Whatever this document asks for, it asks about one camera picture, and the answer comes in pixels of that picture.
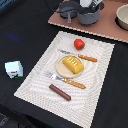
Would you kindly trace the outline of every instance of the striped placemat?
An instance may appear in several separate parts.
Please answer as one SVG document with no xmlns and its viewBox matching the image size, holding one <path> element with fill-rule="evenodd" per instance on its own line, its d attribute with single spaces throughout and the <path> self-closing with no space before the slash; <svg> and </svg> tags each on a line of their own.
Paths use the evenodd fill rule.
<svg viewBox="0 0 128 128">
<path fill-rule="evenodd" d="M 74 40 L 80 38 L 85 42 L 85 48 L 77 51 Z M 60 31 L 51 42 L 45 53 L 32 69 L 14 96 L 48 110 L 83 128 L 91 126 L 105 74 L 111 58 L 114 45 Z M 98 62 L 83 60 L 85 69 L 79 77 L 73 80 L 82 83 L 86 89 L 79 89 L 62 81 L 51 80 L 45 71 L 59 75 L 55 69 L 58 58 L 63 56 L 58 49 L 70 51 L 97 58 Z M 72 99 L 66 101 L 49 89 L 54 84 Z"/>
</svg>

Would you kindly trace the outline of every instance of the small white box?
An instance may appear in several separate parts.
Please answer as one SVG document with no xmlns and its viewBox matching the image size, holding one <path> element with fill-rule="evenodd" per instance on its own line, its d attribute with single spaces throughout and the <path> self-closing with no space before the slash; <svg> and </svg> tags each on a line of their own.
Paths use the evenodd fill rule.
<svg viewBox="0 0 128 128">
<path fill-rule="evenodd" d="M 23 76 L 23 67 L 20 61 L 5 63 L 5 69 L 11 79 Z"/>
</svg>

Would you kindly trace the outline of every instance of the black table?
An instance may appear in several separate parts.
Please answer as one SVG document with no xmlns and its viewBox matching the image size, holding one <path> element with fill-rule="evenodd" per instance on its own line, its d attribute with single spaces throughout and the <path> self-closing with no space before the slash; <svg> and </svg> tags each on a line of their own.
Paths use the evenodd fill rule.
<svg viewBox="0 0 128 128">
<path fill-rule="evenodd" d="M 62 1 L 47 0 L 52 8 Z M 0 11 L 0 104 L 54 128 L 80 128 L 14 97 L 59 31 L 115 44 L 91 128 L 128 127 L 128 44 L 48 24 L 53 14 L 43 0 L 16 0 Z M 10 79 L 5 63 L 20 61 L 24 75 Z"/>
</svg>

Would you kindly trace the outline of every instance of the fork handle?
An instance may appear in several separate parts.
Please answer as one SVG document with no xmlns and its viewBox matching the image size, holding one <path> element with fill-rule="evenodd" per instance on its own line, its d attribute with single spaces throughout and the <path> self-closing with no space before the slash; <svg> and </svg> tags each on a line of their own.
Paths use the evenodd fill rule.
<svg viewBox="0 0 128 128">
<path fill-rule="evenodd" d="M 97 62 L 97 59 L 92 58 L 92 57 L 83 56 L 83 55 L 80 55 L 80 54 L 78 54 L 78 57 L 81 58 L 81 59 L 88 60 L 88 61 Z"/>
<path fill-rule="evenodd" d="M 65 82 L 65 83 L 68 83 L 68 84 L 71 84 L 71 85 L 74 85 L 74 86 L 76 86 L 76 87 L 78 87 L 78 88 L 85 89 L 85 86 L 84 86 L 83 84 L 74 82 L 74 81 L 72 81 L 72 80 L 69 80 L 69 79 L 64 78 L 64 82 Z"/>
</svg>

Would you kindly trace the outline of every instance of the fork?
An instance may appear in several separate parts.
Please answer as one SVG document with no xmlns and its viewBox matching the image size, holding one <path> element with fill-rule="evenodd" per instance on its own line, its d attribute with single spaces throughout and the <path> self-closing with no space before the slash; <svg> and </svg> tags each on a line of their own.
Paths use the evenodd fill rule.
<svg viewBox="0 0 128 128">
<path fill-rule="evenodd" d="M 60 78 L 60 77 L 58 77 L 56 74 L 51 73 L 51 72 L 49 72 L 49 71 L 46 72 L 46 76 L 49 77 L 49 78 L 51 78 L 51 79 L 53 79 L 53 80 L 61 80 L 61 81 L 65 82 L 65 83 L 74 85 L 74 86 L 76 86 L 76 87 L 78 87 L 78 88 L 85 89 L 85 86 L 84 86 L 83 84 L 74 82 L 74 81 L 69 80 L 69 79 L 67 79 L 67 78 Z"/>
</svg>

